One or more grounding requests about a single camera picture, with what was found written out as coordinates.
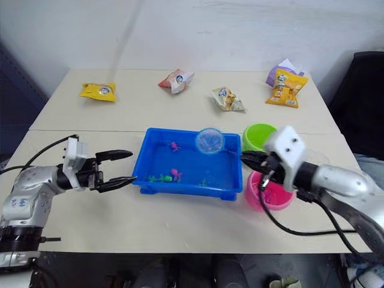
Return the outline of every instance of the purple snack bag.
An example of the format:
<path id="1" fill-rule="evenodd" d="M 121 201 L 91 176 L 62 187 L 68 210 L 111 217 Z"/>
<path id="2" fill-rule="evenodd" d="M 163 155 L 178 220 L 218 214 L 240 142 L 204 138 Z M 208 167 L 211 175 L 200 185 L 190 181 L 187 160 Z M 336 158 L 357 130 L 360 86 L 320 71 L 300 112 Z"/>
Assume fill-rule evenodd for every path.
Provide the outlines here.
<path id="1" fill-rule="evenodd" d="M 293 64 L 288 60 L 288 59 L 285 59 L 282 63 L 279 63 L 278 65 L 276 65 L 274 68 L 272 68 L 268 74 L 268 77 L 266 78 L 265 82 L 270 85 L 270 86 L 274 86 L 275 84 L 275 76 L 276 76 L 276 69 L 283 69 L 283 70 L 286 70 L 290 73 L 293 73 L 295 75 L 299 75 L 299 76 L 303 76 L 304 75 L 304 72 L 303 71 L 300 71 L 299 74 L 298 74 L 298 69 L 293 66 Z"/>

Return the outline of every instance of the black chair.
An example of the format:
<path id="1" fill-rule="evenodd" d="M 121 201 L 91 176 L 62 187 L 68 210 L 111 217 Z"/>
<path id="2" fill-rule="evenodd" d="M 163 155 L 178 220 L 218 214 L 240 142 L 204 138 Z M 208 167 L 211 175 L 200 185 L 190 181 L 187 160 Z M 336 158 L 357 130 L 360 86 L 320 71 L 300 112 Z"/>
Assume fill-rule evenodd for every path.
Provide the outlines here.
<path id="1" fill-rule="evenodd" d="M 329 105 L 352 152 L 384 160 L 384 52 L 359 52 Z"/>

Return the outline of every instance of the white table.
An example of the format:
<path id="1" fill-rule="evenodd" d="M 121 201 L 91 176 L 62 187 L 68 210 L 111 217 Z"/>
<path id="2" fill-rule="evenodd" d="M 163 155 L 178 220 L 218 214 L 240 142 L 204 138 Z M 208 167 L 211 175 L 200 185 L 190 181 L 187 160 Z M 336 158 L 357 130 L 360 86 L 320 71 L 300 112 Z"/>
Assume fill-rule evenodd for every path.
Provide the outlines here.
<path id="1" fill-rule="evenodd" d="M 89 144 L 89 156 L 110 149 L 129 149 L 134 156 L 101 165 L 106 179 L 130 175 L 144 137 L 143 132 L 29 131 L 8 166 L 25 164 L 42 147 L 77 133 Z M 302 134 L 312 150 L 311 161 L 329 161 L 358 169 L 341 134 Z M 64 144 L 47 151 L 34 164 L 61 163 Z M 249 170 L 243 168 L 244 184 Z M 9 194 L 17 172 L 0 177 L 0 203 Z M 301 231 L 328 230 L 333 226 L 316 205 L 295 199 L 274 213 L 286 226 Z M 348 223 L 337 217 L 343 228 Z M 129 185 L 99 194 L 68 191 L 56 196 L 43 230 L 61 242 L 41 244 L 41 250 L 110 253 L 343 253 L 337 235 L 299 237 L 275 227 L 267 216 L 249 208 L 243 193 L 235 202 L 202 196 L 140 194 Z M 357 235 L 347 236 L 359 251 L 369 251 Z"/>
<path id="2" fill-rule="evenodd" d="M 310 79 L 298 94 L 299 108 L 265 104 L 272 89 L 266 72 L 198 71 L 178 95 L 157 86 L 170 71 L 118 70 L 115 103 L 79 97 L 82 83 L 105 82 L 108 70 L 70 70 L 32 125 L 32 130 L 146 131 L 149 127 L 199 131 L 216 127 L 242 133 L 252 123 L 290 124 L 299 133 L 340 133 Z M 247 108 L 224 112 L 210 90 L 228 86 Z"/>

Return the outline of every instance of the chip bag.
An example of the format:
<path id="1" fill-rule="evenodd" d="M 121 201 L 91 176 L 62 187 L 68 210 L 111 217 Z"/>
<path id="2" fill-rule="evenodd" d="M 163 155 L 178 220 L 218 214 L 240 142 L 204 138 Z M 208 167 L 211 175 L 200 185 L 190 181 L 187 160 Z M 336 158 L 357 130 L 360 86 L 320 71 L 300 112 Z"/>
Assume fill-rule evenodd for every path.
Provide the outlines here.
<path id="1" fill-rule="evenodd" d="M 304 87 L 308 78 L 295 75 L 283 69 L 276 69 L 275 84 L 268 104 L 286 105 L 298 108 L 296 94 Z"/>
<path id="2" fill-rule="evenodd" d="M 180 93 L 192 81 L 194 73 L 184 72 L 181 69 L 170 73 L 158 86 L 170 88 L 172 94 Z"/>
<path id="3" fill-rule="evenodd" d="M 220 87 L 211 91 L 216 103 L 224 111 L 245 110 L 241 100 L 228 87 Z"/>
<path id="4" fill-rule="evenodd" d="M 283 62 L 277 64 L 274 68 L 272 68 L 268 74 L 268 77 L 266 78 L 265 82 L 272 87 L 275 84 L 275 75 L 277 69 L 283 69 L 290 73 L 303 76 L 304 72 L 301 71 L 300 68 L 296 68 L 288 59 L 285 59 Z"/>
<path id="5" fill-rule="evenodd" d="M 79 94 L 81 97 L 88 97 L 102 101 L 115 101 L 116 97 L 114 94 L 115 84 L 114 83 L 84 83 L 83 91 Z"/>

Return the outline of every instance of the green bowl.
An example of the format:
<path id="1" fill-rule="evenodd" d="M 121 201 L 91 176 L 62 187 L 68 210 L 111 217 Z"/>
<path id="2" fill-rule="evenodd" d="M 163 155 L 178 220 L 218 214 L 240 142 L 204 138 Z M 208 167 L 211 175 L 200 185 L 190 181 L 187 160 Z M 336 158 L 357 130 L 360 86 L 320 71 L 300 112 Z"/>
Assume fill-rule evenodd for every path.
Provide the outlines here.
<path id="1" fill-rule="evenodd" d="M 243 151 L 264 151 L 263 145 L 277 129 L 269 124 L 252 124 L 242 134 Z"/>

